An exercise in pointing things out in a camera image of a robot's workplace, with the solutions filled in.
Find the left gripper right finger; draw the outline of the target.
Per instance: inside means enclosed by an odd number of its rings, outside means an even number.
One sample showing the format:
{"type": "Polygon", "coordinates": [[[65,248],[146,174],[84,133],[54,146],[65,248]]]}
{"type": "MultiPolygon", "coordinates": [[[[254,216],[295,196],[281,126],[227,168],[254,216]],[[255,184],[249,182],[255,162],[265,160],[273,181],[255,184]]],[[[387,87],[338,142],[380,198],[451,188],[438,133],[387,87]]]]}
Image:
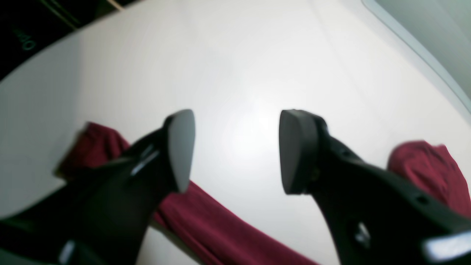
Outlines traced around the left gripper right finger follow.
{"type": "Polygon", "coordinates": [[[342,265],[469,265],[470,220],[396,174],[363,161],[321,116],[283,110],[281,181],[310,195],[342,265]]]}

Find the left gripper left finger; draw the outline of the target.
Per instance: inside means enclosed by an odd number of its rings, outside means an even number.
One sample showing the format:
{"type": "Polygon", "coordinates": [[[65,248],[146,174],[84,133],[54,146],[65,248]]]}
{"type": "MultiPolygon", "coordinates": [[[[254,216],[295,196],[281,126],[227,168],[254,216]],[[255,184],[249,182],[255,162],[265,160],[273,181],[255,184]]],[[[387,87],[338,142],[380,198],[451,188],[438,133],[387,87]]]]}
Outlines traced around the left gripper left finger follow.
{"type": "Polygon", "coordinates": [[[1,249],[54,265],[134,265],[151,218],[190,184],[195,114],[184,109],[119,158],[1,219],[1,249]]]}

